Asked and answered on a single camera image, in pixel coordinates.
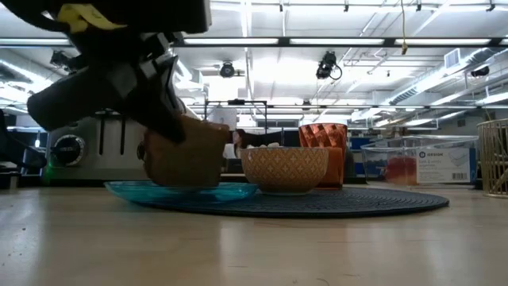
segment wooden table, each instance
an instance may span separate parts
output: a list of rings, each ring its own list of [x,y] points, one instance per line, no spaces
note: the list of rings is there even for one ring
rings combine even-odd
[[[153,210],[103,188],[0,191],[0,285],[506,285],[508,200],[382,218]]]

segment plastic storage bin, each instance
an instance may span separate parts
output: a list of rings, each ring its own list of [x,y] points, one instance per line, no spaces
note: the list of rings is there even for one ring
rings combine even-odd
[[[472,187],[477,136],[419,135],[362,146],[368,184],[387,187]]]

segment blue glass plate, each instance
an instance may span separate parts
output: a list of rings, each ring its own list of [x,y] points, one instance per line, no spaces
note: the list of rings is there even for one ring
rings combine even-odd
[[[104,184],[108,191],[130,202],[160,207],[175,203],[227,203],[247,199],[257,191],[257,185],[243,183],[220,183],[218,187],[161,187],[151,181]]]

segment tan bowl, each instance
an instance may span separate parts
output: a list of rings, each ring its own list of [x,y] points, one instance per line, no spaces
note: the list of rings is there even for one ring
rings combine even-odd
[[[247,180],[269,195],[305,195],[326,174],[328,150],[323,148],[254,148],[241,150]]]

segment dark blue placemat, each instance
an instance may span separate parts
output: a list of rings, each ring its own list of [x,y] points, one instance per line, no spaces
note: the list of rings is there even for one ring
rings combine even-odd
[[[308,195],[278,197],[262,195],[224,204],[151,203],[173,211],[208,215],[232,215],[257,218],[351,218],[378,215],[403,215],[448,206],[438,195],[361,187],[341,191],[313,191]]]

